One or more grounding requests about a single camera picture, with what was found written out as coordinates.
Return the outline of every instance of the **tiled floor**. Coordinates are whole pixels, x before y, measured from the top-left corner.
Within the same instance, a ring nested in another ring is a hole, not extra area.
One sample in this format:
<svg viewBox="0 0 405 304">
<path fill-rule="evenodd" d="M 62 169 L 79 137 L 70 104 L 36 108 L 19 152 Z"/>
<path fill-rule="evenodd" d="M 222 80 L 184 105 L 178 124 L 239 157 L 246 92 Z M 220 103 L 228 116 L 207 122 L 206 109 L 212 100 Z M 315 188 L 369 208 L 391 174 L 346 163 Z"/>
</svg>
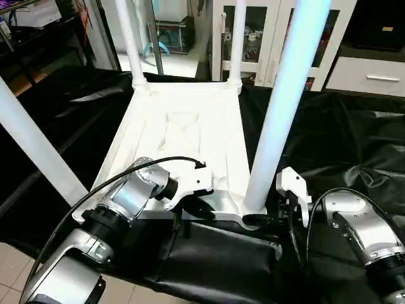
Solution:
<svg viewBox="0 0 405 304">
<path fill-rule="evenodd" d="M 17 304 L 34 260 L 0 243 L 0 304 Z M 100 304 L 186 304 L 188 301 L 103 275 L 106 289 Z"/>
<path fill-rule="evenodd" d="M 191 77 L 194 78 L 197 72 L 198 59 L 200 56 L 200 45 L 194 46 L 188 54 L 170 54 L 161 53 L 163 73 L 165 75 Z M 128 56 L 126 54 L 118 54 L 121 69 L 123 71 L 131 71 L 129 66 Z M 146 58 L 140 61 L 143 72 L 158 73 L 156 68 L 156 60 L 154 55 L 149 53 Z"/>
</svg>

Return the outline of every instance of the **drawer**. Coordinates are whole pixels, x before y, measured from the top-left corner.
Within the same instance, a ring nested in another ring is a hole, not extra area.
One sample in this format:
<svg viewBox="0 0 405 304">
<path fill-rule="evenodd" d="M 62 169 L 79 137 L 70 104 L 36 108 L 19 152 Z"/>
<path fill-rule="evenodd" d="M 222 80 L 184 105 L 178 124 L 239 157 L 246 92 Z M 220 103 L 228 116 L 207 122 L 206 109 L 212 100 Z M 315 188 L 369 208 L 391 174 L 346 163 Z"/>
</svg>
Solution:
<svg viewBox="0 0 405 304">
<path fill-rule="evenodd" d="M 326 88 L 405 96 L 405 63 L 339 57 Z"/>
</svg>

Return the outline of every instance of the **white pole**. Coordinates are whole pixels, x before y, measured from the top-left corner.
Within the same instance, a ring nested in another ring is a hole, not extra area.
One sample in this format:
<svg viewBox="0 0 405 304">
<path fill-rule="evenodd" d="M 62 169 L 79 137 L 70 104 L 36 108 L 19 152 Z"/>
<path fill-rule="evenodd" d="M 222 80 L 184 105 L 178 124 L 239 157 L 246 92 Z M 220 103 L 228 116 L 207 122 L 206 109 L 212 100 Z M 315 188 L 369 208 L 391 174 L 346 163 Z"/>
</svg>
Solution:
<svg viewBox="0 0 405 304">
<path fill-rule="evenodd" d="M 86 188 L 46 139 L 1 77 L 0 123 L 70 206 L 87 194 Z"/>
<path fill-rule="evenodd" d="M 232 50 L 230 55 L 231 62 L 228 83 L 239 87 L 242 87 L 240 65 L 242 64 L 245 18 L 246 0 L 237 0 L 235 7 L 234 31 L 232 32 Z"/>
<path fill-rule="evenodd" d="M 300 0 L 261 130 L 244 212 L 264 213 L 265 201 L 329 14 L 331 0 Z"/>
<path fill-rule="evenodd" d="M 142 73 L 142 67 L 140 65 L 134 32 L 134 30 L 137 30 L 137 27 L 135 26 L 137 23 L 135 20 L 131 20 L 131 16 L 132 18 L 135 16 L 135 4 L 132 0 L 116 0 L 116 8 L 118 18 L 120 19 L 122 34 L 124 36 L 125 44 L 127 45 L 127 55 L 132 72 L 132 86 L 135 88 L 146 84 L 146 79 Z"/>
</svg>

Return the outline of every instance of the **black plastic sheet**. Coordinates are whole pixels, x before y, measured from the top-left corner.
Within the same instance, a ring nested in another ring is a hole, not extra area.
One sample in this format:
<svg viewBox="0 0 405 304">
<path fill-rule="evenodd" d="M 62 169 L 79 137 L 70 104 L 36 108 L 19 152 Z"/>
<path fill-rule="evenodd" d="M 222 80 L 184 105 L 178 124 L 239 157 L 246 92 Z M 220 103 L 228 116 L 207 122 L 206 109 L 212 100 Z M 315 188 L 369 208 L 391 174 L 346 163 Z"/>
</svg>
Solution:
<svg viewBox="0 0 405 304">
<path fill-rule="evenodd" d="M 129 73 L 64 68 L 20 98 L 88 189 L 130 101 L 130 83 Z M 239 98 L 250 166 L 270 94 L 247 86 Z M 397 98 L 305 92 L 279 167 L 299 172 L 314 198 L 332 187 L 361 191 L 402 226 L 404 114 Z M 0 141 L 0 239 L 36 257 L 69 206 L 3 129 Z M 272 189 L 269 210 L 278 199 Z M 76 226 L 69 222 L 54 245 Z M 315 225 L 312 234 L 311 277 L 300 273 L 285 227 L 247 232 L 235 223 L 189 222 L 172 228 L 172 221 L 137 221 L 102 271 L 199 303 L 380 303 L 346 241 L 326 225 Z M 296 228 L 302 249 L 304 230 Z M 283 246 L 279 261 L 273 242 Z"/>
</svg>

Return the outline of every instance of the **drawer handle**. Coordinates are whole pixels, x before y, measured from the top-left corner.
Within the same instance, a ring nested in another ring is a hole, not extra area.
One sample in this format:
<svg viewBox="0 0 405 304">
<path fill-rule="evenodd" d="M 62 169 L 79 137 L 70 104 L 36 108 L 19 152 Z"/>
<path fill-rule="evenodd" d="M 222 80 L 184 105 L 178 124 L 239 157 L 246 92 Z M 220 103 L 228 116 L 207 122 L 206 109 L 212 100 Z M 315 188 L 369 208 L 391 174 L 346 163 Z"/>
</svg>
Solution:
<svg viewBox="0 0 405 304">
<path fill-rule="evenodd" d="M 399 78 L 392 78 L 392 77 L 385 77 L 385 76 L 375 76 L 375 75 L 367 75 L 367 79 L 371 80 L 382 80 L 382 81 L 391 81 L 391 82 L 399 82 Z"/>
</svg>

